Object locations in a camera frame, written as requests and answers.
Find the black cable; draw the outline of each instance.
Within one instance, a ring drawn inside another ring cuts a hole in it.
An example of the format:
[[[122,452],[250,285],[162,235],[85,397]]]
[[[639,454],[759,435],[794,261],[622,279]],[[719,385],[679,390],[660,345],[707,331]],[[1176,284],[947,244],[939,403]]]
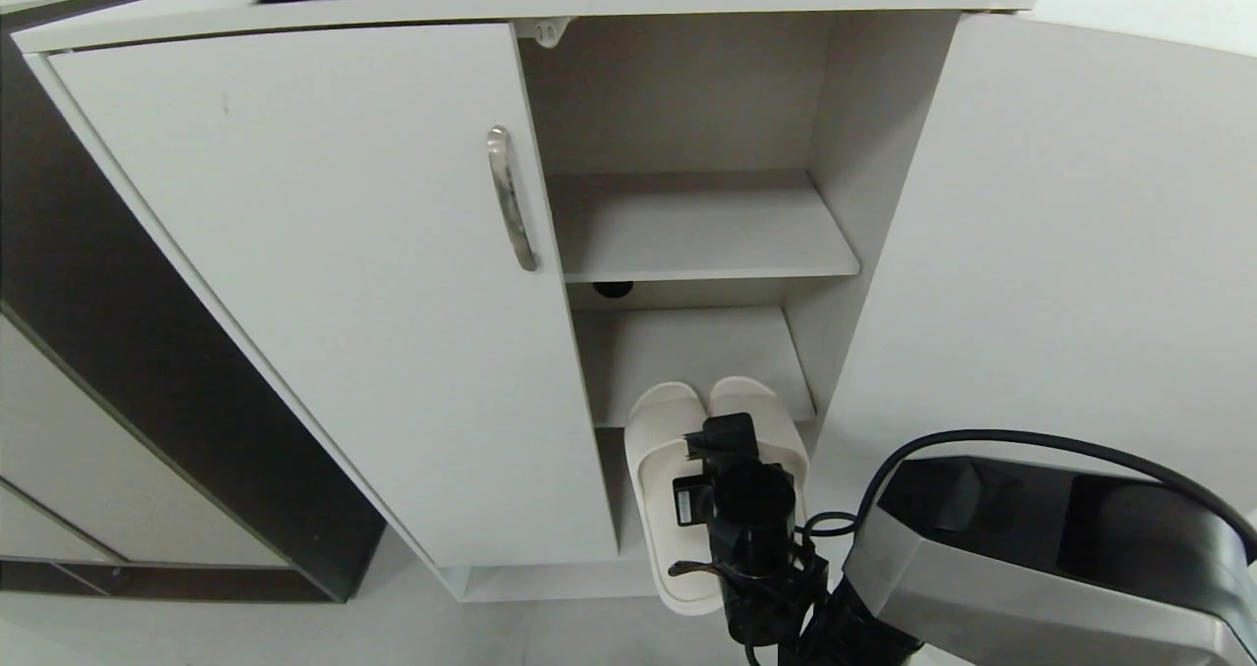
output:
[[[847,525],[840,529],[825,529],[817,532],[816,525],[822,521],[847,521]],[[848,533],[854,533],[856,530],[857,523],[859,523],[859,516],[850,513],[848,510],[822,510],[820,514],[816,514],[815,516],[808,519],[807,523],[803,524],[803,528],[794,530],[802,533],[804,539],[811,539],[812,537],[830,539],[833,537],[845,537]]]
[[[821,533],[817,532],[818,537],[830,535],[845,535],[845,533],[854,533],[860,530],[864,525],[865,519],[869,518],[869,510],[872,510],[872,504],[877,499],[877,493],[881,491],[882,485],[886,479],[890,478],[891,472],[899,467],[900,461],[905,460],[908,455],[913,452],[924,450],[925,447],[933,447],[936,445],[947,445],[952,442],[1006,442],[1013,445],[1031,445],[1036,447],[1051,447],[1051,450],[1061,450],[1065,452],[1073,452],[1075,455],[1094,456],[1096,460],[1111,461],[1114,465],[1125,467],[1128,470],[1136,470],[1141,475],[1146,475],[1156,481],[1163,483],[1169,489],[1180,493],[1180,495],[1197,501],[1200,506],[1212,510],[1219,519],[1227,523],[1236,533],[1239,534],[1239,540],[1244,544],[1244,553],[1248,557],[1248,563],[1252,564],[1257,560],[1257,529],[1244,519],[1238,510],[1234,510],[1229,504],[1227,504],[1216,493],[1209,491],[1207,488],[1195,483],[1194,479],[1189,479],[1184,475],[1175,472],[1175,470],[1168,469],[1163,465],[1158,465],[1156,461],[1144,460],[1143,456],[1130,455],[1130,452],[1123,452],[1120,450],[1112,450],[1112,447],[1105,447],[1102,445],[1095,445],[1091,442],[1081,441],[1081,439],[1063,439],[1060,436],[1050,436],[1046,434],[1032,434],[1024,430],[947,430],[947,432],[934,434],[915,439],[913,442],[899,447],[894,451],[877,469],[874,475],[872,481],[865,490],[864,499],[860,501],[860,510],[850,527],[843,527],[842,529],[831,529],[831,532],[841,533]],[[812,525],[812,520],[808,520],[807,525]]]

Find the floor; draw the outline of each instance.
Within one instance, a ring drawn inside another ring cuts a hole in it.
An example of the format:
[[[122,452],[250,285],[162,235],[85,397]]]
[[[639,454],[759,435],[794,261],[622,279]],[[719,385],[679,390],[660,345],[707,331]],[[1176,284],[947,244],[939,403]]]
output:
[[[347,606],[225,606],[0,593],[4,666],[737,666],[722,614],[654,598],[459,604],[386,533]],[[776,663],[772,653],[760,658]],[[919,657],[914,666],[953,666]]]

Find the shelf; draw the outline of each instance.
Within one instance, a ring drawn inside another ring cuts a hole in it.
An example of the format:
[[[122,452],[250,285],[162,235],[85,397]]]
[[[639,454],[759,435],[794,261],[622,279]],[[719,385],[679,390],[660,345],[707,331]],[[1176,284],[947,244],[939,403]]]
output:
[[[563,175],[547,191],[569,284],[860,273],[802,170]]]
[[[623,427],[652,385],[685,381],[705,396],[727,376],[768,385],[794,421],[816,416],[779,308],[574,313],[572,322],[598,427]]]

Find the cabinet door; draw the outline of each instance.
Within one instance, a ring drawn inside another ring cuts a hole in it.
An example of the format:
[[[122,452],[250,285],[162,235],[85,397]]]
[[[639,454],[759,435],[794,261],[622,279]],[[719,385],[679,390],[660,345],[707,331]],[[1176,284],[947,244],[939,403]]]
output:
[[[1257,59],[964,16],[811,476],[1040,430],[1257,509],[1254,155]]]
[[[616,554],[510,25],[52,57],[138,197],[437,565]],[[486,133],[539,268],[503,224]]]

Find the metal handle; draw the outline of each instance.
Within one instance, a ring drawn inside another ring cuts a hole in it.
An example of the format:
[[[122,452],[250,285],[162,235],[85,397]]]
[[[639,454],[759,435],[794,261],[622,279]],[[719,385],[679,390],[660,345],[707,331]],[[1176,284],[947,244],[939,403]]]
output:
[[[502,126],[489,128],[489,172],[493,173],[493,186],[498,188],[498,205],[502,206],[502,220],[507,224],[507,236],[515,249],[519,266],[525,271],[535,271],[537,254],[528,244],[528,231],[519,214],[519,197],[515,196],[515,180],[510,177],[510,133]]]

